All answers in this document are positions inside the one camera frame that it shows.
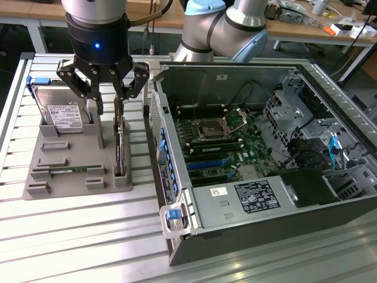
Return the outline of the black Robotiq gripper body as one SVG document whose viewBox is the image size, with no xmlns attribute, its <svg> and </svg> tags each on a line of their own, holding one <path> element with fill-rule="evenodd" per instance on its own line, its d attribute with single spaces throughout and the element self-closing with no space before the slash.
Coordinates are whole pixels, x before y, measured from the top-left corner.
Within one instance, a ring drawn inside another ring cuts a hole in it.
<svg viewBox="0 0 377 283">
<path fill-rule="evenodd" d="M 128 44 L 128 18 L 124 14 L 107 24 L 81 22 L 66 14 L 68 31 L 75 55 L 92 64 L 118 65 L 131 70 L 133 61 Z"/>
</svg>

